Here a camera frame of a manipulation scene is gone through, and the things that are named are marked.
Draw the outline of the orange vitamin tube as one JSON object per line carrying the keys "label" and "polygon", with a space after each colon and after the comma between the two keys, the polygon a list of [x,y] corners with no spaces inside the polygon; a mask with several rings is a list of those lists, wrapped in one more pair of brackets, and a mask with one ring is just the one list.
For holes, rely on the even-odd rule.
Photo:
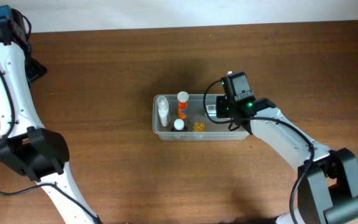
{"label": "orange vitamin tube", "polygon": [[177,94],[177,99],[178,99],[178,117],[180,119],[186,119],[189,94],[185,91],[181,91]]}

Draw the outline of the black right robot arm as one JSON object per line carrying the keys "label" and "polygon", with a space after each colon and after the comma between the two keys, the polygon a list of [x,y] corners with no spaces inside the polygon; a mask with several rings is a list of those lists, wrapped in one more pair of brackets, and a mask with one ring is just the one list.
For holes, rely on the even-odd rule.
{"label": "black right robot arm", "polygon": [[219,124],[244,128],[272,147],[297,173],[289,211],[273,223],[347,223],[358,218],[358,161],[347,148],[334,150],[309,137],[266,99],[256,99],[244,72],[218,80]]}

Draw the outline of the white medicine box red text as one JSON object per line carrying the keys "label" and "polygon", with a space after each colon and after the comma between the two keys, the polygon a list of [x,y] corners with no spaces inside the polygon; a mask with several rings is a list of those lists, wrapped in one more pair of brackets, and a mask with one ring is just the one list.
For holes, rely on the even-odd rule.
{"label": "white medicine box red text", "polygon": [[216,105],[207,105],[206,109],[208,114],[216,114]]}

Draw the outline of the dark syrup bottle white cap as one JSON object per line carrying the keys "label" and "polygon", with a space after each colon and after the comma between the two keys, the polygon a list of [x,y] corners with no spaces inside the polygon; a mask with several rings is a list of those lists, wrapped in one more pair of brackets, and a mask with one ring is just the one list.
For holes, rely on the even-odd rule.
{"label": "dark syrup bottle white cap", "polygon": [[171,132],[184,132],[186,130],[185,122],[182,119],[176,119],[171,128]]}

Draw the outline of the white plastic bottle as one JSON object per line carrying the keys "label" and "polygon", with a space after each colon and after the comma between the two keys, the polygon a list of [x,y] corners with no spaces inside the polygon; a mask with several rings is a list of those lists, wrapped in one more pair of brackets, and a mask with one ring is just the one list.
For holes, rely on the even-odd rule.
{"label": "white plastic bottle", "polygon": [[170,110],[169,103],[166,97],[159,96],[157,98],[158,115],[163,127],[167,127],[170,124]]}

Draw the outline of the small jar gold lid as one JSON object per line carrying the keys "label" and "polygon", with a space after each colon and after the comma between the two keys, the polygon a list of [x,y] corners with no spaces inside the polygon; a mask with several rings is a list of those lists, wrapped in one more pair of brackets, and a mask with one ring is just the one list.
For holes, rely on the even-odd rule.
{"label": "small jar gold lid", "polygon": [[193,131],[197,133],[202,133],[206,131],[206,126],[204,123],[197,122],[193,125]]}

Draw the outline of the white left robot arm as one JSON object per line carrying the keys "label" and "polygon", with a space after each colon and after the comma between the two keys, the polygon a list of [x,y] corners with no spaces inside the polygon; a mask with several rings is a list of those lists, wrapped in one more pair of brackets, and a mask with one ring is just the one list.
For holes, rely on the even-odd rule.
{"label": "white left robot arm", "polygon": [[45,129],[32,97],[32,82],[47,69],[32,58],[31,23],[18,10],[0,6],[0,161],[35,182],[20,195],[43,189],[65,223],[100,223],[70,170],[64,137]]}

